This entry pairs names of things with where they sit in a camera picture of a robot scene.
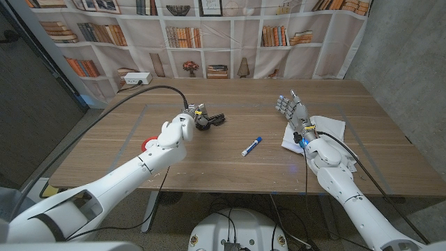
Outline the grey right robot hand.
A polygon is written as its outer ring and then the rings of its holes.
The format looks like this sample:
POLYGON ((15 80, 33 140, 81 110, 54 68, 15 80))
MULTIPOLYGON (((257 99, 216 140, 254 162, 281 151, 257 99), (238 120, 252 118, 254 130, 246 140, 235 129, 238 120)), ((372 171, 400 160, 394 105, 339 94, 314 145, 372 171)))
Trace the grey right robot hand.
POLYGON ((276 110, 285 116, 290 127, 303 139, 308 142, 317 139, 316 129, 310 121, 307 108, 293 90, 290 90, 290 93, 291 99, 284 96, 277 99, 276 110))

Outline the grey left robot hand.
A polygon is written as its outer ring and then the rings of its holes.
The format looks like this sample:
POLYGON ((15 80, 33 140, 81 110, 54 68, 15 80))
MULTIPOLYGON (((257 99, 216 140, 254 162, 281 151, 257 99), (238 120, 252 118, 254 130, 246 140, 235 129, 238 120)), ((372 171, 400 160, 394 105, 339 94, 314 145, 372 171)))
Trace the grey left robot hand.
POLYGON ((187 109, 183 109, 182 113, 189 114, 195 122, 195 126, 198 130, 208 130, 210 128, 210 122, 208 120, 209 115, 206 106, 201 103, 199 105, 190 104, 187 109))

